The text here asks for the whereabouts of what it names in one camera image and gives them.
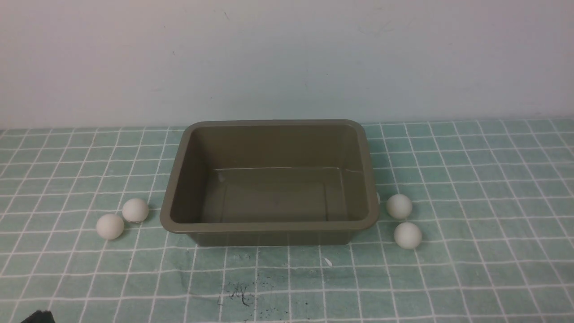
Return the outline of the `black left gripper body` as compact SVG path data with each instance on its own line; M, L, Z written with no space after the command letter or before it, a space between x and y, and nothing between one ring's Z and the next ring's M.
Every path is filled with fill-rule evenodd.
M26 319L23 319L21 323L55 323L55 318L51 311L49 310L37 310L31 313Z

